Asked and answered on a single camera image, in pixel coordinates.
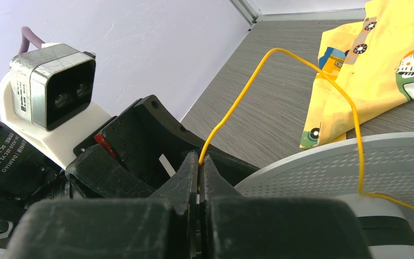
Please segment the translucent white cable spool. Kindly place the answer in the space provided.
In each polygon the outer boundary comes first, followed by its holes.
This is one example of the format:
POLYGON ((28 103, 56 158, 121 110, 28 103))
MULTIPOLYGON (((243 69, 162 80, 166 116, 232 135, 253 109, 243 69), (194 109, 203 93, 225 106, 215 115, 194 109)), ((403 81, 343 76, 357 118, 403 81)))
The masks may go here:
POLYGON ((329 197, 345 202, 357 216, 373 258, 414 258, 414 132, 362 139, 365 193, 358 194, 356 140, 294 154, 251 174, 236 190, 252 197, 329 197))

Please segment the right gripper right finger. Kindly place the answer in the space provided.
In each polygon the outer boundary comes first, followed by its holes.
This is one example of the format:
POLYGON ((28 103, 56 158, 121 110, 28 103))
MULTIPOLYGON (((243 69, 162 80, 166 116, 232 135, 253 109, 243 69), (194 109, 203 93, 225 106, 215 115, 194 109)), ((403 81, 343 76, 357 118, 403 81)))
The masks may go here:
POLYGON ((371 258, 342 201, 245 197, 206 156, 199 168, 203 258, 371 258))

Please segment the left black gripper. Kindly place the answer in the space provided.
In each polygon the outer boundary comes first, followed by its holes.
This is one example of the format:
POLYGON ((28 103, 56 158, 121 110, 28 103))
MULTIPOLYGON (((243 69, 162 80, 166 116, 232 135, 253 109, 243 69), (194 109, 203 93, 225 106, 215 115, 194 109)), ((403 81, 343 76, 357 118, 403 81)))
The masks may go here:
POLYGON ((165 156, 179 169, 204 140, 186 129, 150 95, 107 120, 74 148, 66 177, 84 198, 145 198, 168 180, 165 156))

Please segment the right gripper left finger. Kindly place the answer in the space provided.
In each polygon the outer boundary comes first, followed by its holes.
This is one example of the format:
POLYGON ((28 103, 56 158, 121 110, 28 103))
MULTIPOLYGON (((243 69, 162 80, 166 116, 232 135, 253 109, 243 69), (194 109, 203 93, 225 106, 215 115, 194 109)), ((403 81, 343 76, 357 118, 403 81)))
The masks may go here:
POLYGON ((6 258, 194 258, 198 155, 145 199, 44 200, 18 224, 6 258))

